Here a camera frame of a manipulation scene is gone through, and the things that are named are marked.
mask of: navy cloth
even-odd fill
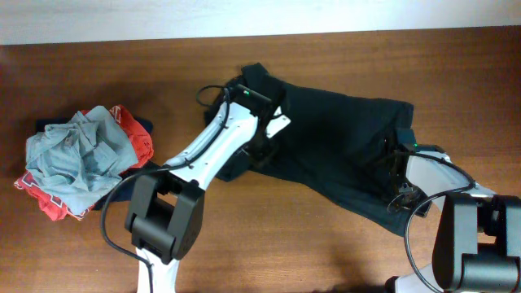
[[[154,129],[154,125],[152,124],[151,121],[149,120],[146,120],[146,119],[143,119],[143,118],[139,118],[139,117],[134,117],[134,119],[139,122],[139,124],[149,133],[151,134],[152,133],[152,130]],[[52,125],[52,124],[65,124],[67,122],[69,122],[71,120],[71,118],[49,118],[49,119],[39,119],[39,120],[36,120],[36,123],[35,123],[35,130],[36,132],[43,132],[45,131],[45,127],[46,125]],[[158,168],[159,166],[152,163],[152,162],[148,162],[146,163],[142,168]],[[139,172],[141,171],[142,169],[141,168],[132,168],[132,169],[129,169],[128,171],[124,172],[123,174],[121,174],[121,178],[125,179],[127,178],[128,176],[136,173],[136,172]],[[121,187],[118,192],[117,192],[117,195],[115,195],[114,199],[112,201],[116,201],[116,202],[121,202],[121,201],[128,201],[132,198],[132,192],[134,191],[134,184],[125,184],[123,187]],[[106,195],[103,196],[95,205],[94,205],[94,210],[99,210],[103,207],[103,204],[105,203],[105,199],[106,199]]]
[[[246,66],[242,72],[227,86],[242,84],[261,94],[270,91],[272,81],[266,81],[273,77],[260,63]],[[386,155],[386,142],[396,129],[410,129],[413,105],[279,82],[286,93],[282,113],[291,123],[272,138],[278,145],[277,152],[267,164],[259,166],[237,151],[217,177],[232,181],[249,169],[299,182],[340,207],[403,236],[409,212],[387,210],[389,199],[395,196],[390,169],[376,162]],[[222,97],[217,98],[204,113],[206,124],[217,114],[221,102]]]

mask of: pile of clothes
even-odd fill
[[[72,119],[38,120],[27,140],[26,172],[15,182],[38,200],[53,221],[67,215],[81,220],[101,207],[103,197],[154,155],[150,121],[122,105],[78,111]],[[123,189],[115,201],[130,200]]]

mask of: wooden surface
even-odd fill
[[[137,286],[137,262],[105,244],[98,212],[52,222],[13,187],[35,119],[123,103],[153,121],[162,164],[204,128],[195,91],[257,61],[296,85],[413,103],[419,142],[441,145],[483,185],[520,195],[520,39],[521,28],[470,28],[0,47],[0,291]],[[110,235],[131,248],[126,206],[113,204],[107,220]],[[433,211],[414,222],[419,265],[430,259],[438,220]],[[247,173],[210,185],[177,289],[365,291],[410,272],[402,238],[305,186]]]

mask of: red cloth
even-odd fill
[[[88,112],[89,110],[81,111],[83,115]],[[130,143],[132,143],[132,147],[138,157],[138,162],[131,166],[131,168],[141,168],[154,155],[150,134],[134,119],[132,114],[130,114],[123,105],[114,106],[109,112],[112,117],[114,117],[114,121],[129,137]],[[85,217],[87,212],[92,209],[92,207],[90,207],[80,215],[72,214],[71,210],[61,199],[43,192],[33,180],[31,173],[27,171],[22,177],[15,181],[15,187],[27,191],[29,195],[36,198],[40,209],[49,216],[52,221],[63,220],[67,215],[74,216],[76,219],[81,220]]]

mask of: white wall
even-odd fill
[[[521,0],[0,0],[0,44],[521,24]]]

